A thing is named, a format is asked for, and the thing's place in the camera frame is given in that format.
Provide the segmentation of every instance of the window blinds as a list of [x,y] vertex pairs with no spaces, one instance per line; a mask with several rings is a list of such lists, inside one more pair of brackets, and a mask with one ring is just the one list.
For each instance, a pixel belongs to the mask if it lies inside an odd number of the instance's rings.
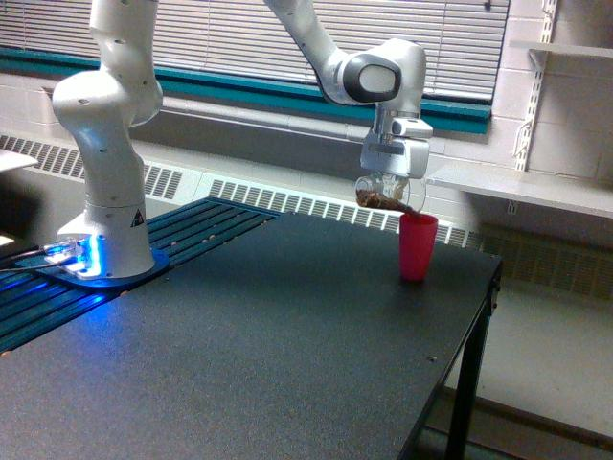
[[[510,0],[325,0],[315,10],[338,45],[366,50],[405,37],[426,51],[426,93],[490,100]],[[315,83],[262,0],[160,0],[157,64]],[[0,0],[0,46],[98,55],[89,0]]]

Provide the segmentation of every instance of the wall shelf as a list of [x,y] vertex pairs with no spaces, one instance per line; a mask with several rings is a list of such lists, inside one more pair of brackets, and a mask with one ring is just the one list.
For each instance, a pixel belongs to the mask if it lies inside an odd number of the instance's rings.
[[0,149],[0,173],[4,171],[26,168],[38,163],[31,156],[13,153],[12,151]]
[[453,162],[427,183],[472,194],[613,219],[613,185],[481,163]]
[[545,67],[545,56],[548,53],[564,56],[579,56],[585,58],[613,58],[613,49],[596,48],[593,46],[565,45],[559,43],[541,43],[539,41],[511,40],[512,48],[528,50],[530,57],[538,70]]

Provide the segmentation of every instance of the red plastic cup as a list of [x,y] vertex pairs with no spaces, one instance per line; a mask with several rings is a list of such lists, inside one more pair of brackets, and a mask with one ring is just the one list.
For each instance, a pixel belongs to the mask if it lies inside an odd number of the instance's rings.
[[439,220],[426,214],[400,217],[400,274],[407,281],[422,281],[428,272]]

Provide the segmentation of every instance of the teal window frame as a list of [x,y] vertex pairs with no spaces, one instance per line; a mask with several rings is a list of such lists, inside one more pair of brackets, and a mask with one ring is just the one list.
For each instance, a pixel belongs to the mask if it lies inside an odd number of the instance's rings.
[[[99,66],[100,61],[90,57],[0,47],[0,71],[4,72],[70,76],[83,70],[98,69]],[[165,91],[185,95],[356,121],[371,121],[375,115],[371,105],[344,106],[329,103],[320,89],[310,84],[165,66],[156,66],[155,75]],[[421,117],[434,129],[486,134],[491,106],[424,98],[421,102]]]

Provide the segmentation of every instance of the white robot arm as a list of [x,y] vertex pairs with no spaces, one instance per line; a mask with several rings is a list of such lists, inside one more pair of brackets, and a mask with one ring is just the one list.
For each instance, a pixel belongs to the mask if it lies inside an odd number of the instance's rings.
[[84,242],[79,262],[66,266],[81,279],[129,278],[154,265],[143,160],[128,128],[150,120],[162,104],[151,52],[157,6],[93,0],[90,29],[101,68],[61,81],[54,92],[57,118],[75,137],[85,168],[85,210],[58,232],[61,240]]
[[425,175],[432,127],[420,119],[425,52],[393,38],[366,52],[338,49],[319,22],[312,0],[264,0],[315,70],[325,96],[337,104],[375,103],[362,168],[404,178]]

